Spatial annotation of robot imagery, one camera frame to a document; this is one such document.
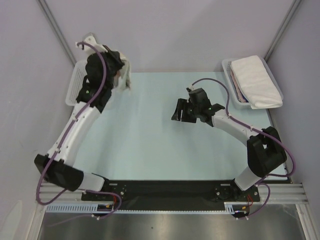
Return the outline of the printed letters towel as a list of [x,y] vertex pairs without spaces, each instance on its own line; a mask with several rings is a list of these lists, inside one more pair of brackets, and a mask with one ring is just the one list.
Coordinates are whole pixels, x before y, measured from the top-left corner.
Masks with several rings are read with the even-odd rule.
[[119,51],[112,51],[117,60],[123,63],[120,70],[117,71],[114,80],[113,88],[119,91],[130,90],[131,89],[131,63],[129,59]]

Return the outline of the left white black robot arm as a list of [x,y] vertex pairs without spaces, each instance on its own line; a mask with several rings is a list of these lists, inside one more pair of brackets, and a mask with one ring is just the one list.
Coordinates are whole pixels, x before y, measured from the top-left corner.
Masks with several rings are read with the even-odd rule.
[[106,179],[94,173],[75,168],[77,153],[93,123],[110,105],[112,94],[125,62],[118,51],[106,45],[91,45],[81,42],[83,49],[93,52],[85,65],[85,76],[76,97],[72,115],[58,140],[45,154],[38,154],[34,164],[40,172],[40,180],[47,181],[65,190],[89,190],[99,200],[110,195]]

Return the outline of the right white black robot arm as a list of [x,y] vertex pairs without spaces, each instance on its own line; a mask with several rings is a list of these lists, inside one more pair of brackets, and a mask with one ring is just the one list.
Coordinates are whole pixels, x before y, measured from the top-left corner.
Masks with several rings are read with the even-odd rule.
[[248,196],[248,189],[263,180],[273,170],[286,162],[287,155],[281,146],[278,131],[270,126],[263,129],[236,121],[229,113],[228,105],[211,104],[202,88],[188,89],[188,99],[179,98],[171,117],[173,121],[196,123],[197,120],[220,129],[239,140],[246,147],[247,167],[237,176],[230,188],[236,201]]

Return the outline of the white towel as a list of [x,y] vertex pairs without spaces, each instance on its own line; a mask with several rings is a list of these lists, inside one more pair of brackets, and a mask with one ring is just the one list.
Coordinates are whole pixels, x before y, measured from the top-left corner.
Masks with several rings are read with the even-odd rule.
[[233,60],[230,67],[239,90],[252,109],[272,109],[283,105],[280,92],[259,56]]

